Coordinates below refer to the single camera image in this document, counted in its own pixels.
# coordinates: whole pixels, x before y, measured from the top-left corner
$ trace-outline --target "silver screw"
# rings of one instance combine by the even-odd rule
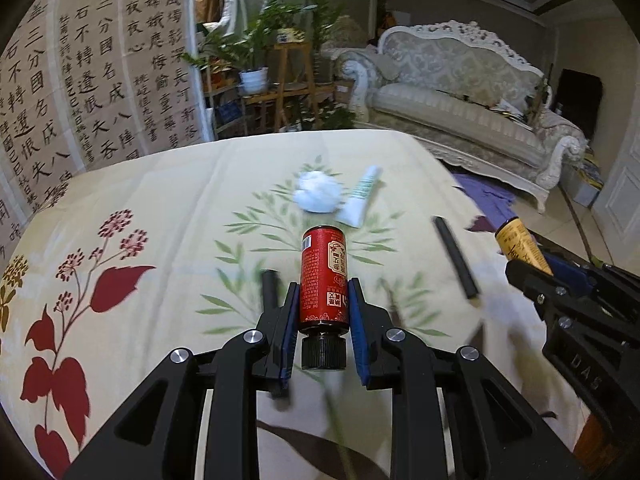
[[[259,330],[248,330],[242,338],[248,343],[259,343],[262,341],[262,332]]]
[[[404,330],[400,330],[399,328],[390,328],[386,331],[386,338],[389,339],[389,341],[395,341],[398,343],[400,341],[404,341],[405,337],[406,334],[404,333]]]
[[[567,317],[567,316],[562,316],[560,318],[560,321],[558,321],[558,325],[560,325],[562,328],[571,328],[571,325],[574,322],[571,321],[571,318]]]
[[[174,363],[183,363],[189,357],[189,351],[185,348],[177,348],[171,352],[171,361]]]
[[[475,361],[480,357],[480,352],[472,346],[463,346],[460,349],[460,355],[467,361]]]

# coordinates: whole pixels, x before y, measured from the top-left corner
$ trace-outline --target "door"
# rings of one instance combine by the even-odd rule
[[[614,263],[640,274],[640,56],[637,59],[629,126],[616,163],[593,205],[593,215]]]

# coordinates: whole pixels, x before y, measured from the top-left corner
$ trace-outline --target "white flower pot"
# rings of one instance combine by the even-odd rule
[[[259,94],[267,89],[267,67],[252,72],[241,72],[242,89],[245,94]]]

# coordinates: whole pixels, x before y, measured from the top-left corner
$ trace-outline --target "black bottle cap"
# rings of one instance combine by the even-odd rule
[[[338,335],[310,335],[302,340],[302,369],[344,370],[347,343]]]

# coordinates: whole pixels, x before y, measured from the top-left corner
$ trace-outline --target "black object against wall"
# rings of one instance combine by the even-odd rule
[[[564,68],[551,108],[578,126],[584,132],[584,136],[591,140],[596,129],[601,100],[602,81],[599,77]]]

